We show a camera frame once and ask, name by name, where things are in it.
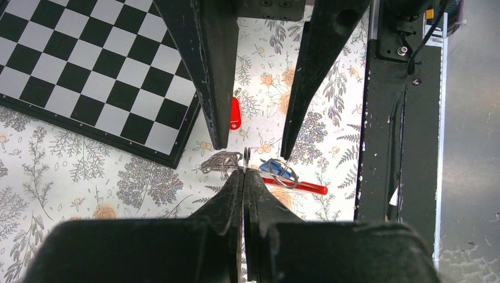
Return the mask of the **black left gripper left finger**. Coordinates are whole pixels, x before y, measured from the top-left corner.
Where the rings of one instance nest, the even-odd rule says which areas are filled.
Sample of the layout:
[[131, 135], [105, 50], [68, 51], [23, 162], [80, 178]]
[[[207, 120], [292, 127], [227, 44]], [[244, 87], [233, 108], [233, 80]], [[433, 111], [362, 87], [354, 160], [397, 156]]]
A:
[[68, 221], [38, 249], [25, 282], [239, 282], [242, 189], [235, 170], [187, 218]]

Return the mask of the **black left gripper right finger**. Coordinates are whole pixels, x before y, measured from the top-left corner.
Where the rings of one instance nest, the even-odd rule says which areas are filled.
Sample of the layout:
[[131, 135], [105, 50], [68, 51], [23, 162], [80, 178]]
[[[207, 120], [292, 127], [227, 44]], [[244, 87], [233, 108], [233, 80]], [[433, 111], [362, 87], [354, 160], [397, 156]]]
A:
[[254, 170], [244, 172], [248, 279], [255, 282], [439, 282], [411, 227], [391, 222], [307, 222]]

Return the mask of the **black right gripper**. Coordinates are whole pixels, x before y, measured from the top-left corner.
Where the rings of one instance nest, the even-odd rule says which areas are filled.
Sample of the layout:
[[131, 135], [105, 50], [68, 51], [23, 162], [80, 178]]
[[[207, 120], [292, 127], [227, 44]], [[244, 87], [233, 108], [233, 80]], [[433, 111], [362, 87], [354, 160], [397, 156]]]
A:
[[[239, 27], [245, 18], [300, 21], [304, 0], [154, 2], [194, 83], [214, 148], [225, 149], [235, 80]], [[370, 1], [315, 1], [304, 24], [280, 156], [291, 157], [310, 102]]]

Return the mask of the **key with blue tag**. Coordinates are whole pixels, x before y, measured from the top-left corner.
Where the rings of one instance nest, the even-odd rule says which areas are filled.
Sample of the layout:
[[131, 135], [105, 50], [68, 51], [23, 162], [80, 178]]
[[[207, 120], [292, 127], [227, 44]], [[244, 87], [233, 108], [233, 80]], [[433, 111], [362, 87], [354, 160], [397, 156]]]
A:
[[287, 162], [273, 158], [261, 159], [259, 169], [267, 179], [270, 179], [268, 182], [270, 185], [277, 185], [286, 189], [295, 189], [298, 186], [298, 176]]

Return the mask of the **metal keyring holder red handle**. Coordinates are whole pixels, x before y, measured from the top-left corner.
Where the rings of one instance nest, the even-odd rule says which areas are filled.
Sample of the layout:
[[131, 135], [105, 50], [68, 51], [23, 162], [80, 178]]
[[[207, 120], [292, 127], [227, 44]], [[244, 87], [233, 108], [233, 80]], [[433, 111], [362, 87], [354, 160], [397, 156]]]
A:
[[[198, 170], [200, 170], [204, 174], [208, 174], [210, 172], [219, 172], [225, 178], [229, 177], [229, 172], [231, 170], [241, 169], [244, 173], [247, 173], [249, 171], [255, 171], [266, 185], [270, 185], [268, 184], [270, 179], [267, 179], [264, 173], [260, 171], [259, 166], [253, 168], [250, 165], [250, 161], [251, 161], [251, 149], [248, 147], [244, 148], [244, 151], [242, 153], [221, 151], [212, 155], [210, 158], [202, 162], [199, 165]], [[328, 193], [328, 188], [326, 186], [316, 185], [313, 183], [301, 181], [299, 177], [298, 177], [298, 186], [295, 189], [289, 189], [289, 190], [300, 190], [308, 193], [314, 193], [317, 195], [326, 195]]]

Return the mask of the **key with red tag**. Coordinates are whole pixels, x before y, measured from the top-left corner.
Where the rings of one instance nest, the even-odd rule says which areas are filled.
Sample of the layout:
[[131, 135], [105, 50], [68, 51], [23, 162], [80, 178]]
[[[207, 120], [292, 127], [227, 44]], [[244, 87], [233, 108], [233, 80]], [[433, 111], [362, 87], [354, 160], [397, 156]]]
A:
[[241, 88], [237, 88], [233, 92], [232, 104], [231, 104], [231, 117], [230, 117], [230, 130], [237, 130], [242, 124], [241, 107], [237, 96], [240, 94]]

